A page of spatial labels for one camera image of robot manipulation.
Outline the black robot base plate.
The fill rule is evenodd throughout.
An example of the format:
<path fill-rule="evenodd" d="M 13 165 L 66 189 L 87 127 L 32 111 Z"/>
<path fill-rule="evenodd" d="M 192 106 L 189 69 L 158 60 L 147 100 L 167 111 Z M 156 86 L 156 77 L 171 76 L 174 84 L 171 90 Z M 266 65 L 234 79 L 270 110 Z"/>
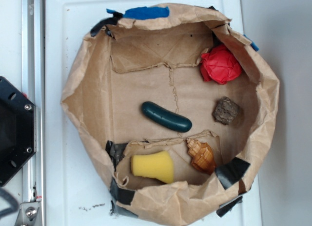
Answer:
<path fill-rule="evenodd" d="M 0 186 L 5 186 L 35 153 L 35 105 L 0 77 Z"/>

